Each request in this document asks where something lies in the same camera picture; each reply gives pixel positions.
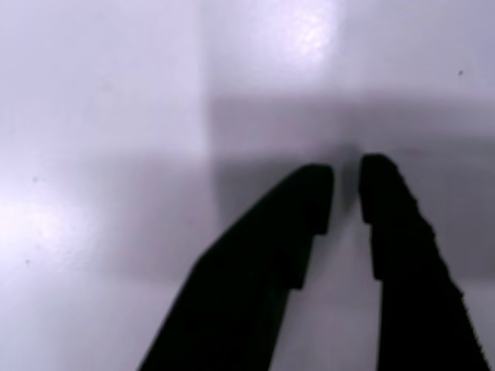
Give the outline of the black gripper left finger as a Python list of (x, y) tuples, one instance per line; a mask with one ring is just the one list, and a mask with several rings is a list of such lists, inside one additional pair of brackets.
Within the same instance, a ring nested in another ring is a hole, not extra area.
[(196, 261), (140, 367), (266, 370), (315, 236), (328, 229), (333, 170), (304, 165)]

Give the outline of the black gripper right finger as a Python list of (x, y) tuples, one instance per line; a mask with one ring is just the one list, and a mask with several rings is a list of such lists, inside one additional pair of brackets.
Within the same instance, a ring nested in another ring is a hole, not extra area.
[(359, 195), (381, 283), (379, 370), (488, 370), (463, 293), (396, 164), (364, 155)]

